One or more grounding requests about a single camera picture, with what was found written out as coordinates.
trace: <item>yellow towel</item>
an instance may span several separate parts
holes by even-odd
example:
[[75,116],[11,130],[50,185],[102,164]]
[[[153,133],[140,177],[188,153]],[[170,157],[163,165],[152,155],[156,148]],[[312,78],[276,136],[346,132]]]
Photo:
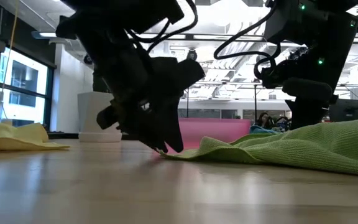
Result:
[[30,124],[15,128],[0,124],[0,151],[36,151],[67,149],[54,142],[48,142],[48,134],[41,124]]

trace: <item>wooden table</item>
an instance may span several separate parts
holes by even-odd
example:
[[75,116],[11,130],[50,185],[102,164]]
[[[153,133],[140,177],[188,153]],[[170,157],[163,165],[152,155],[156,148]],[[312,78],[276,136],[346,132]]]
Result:
[[0,153],[0,223],[356,223],[358,177],[166,161],[138,142]]

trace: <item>green cloth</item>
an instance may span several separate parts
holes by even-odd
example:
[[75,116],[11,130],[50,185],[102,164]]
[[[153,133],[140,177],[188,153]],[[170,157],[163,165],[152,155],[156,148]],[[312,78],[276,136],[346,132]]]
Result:
[[163,156],[185,161],[280,164],[358,175],[358,120],[321,123],[282,134],[251,134],[232,143],[204,137],[198,150]]

